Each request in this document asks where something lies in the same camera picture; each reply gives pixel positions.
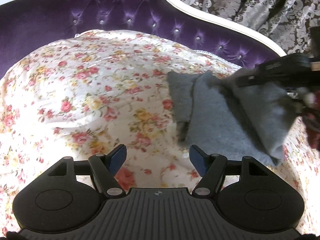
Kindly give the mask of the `purple tufted white-framed headboard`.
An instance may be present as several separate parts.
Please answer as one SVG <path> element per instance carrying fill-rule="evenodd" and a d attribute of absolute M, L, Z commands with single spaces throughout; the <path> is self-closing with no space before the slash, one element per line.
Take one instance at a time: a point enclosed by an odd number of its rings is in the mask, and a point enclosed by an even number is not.
<path fill-rule="evenodd" d="M 257 31 L 180 0 L 15 0 L 1 5 L 1 74 L 41 46 L 93 29 L 153 34 L 247 68 L 285 56 Z"/>

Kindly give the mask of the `grey argyle knit sweater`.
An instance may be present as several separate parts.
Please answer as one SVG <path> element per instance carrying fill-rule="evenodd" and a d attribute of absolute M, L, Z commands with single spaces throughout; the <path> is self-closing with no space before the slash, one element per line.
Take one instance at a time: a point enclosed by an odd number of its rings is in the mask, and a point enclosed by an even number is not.
<path fill-rule="evenodd" d="M 223 79 L 210 71 L 168 73 L 178 141 L 183 147 L 196 145 L 229 160 L 252 156 L 266 166 L 283 162 L 283 144 L 297 117 L 295 103 L 273 82 L 238 87 L 236 78 L 249 72 L 241 68 Z"/>

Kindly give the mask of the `floral bed sheet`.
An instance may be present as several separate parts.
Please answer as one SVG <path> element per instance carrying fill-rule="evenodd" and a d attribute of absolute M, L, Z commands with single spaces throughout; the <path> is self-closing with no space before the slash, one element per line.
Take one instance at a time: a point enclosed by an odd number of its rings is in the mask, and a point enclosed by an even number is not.
<path fill-rule="evenodd" d="M 319 157 L 298 93 L 284 160 L 229 160 L 214 196 L 178 141 L 169 72 L 223 79 L 241 67 L 135 31 L 43 46 L 1 79 L 1 239 L 319 239 Z M 88 159 L 127 157 L 105 197 Z"/>

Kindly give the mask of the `brown silver damask curtain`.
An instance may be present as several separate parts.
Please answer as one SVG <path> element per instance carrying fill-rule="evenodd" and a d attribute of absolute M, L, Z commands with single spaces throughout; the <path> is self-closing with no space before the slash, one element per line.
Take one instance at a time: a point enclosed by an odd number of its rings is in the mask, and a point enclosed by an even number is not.
<path fill-rule="evenodd" d="M 244 25 L 276 42 L 286 53 L 319 55 L 319 0 L 181 0 Z"/>

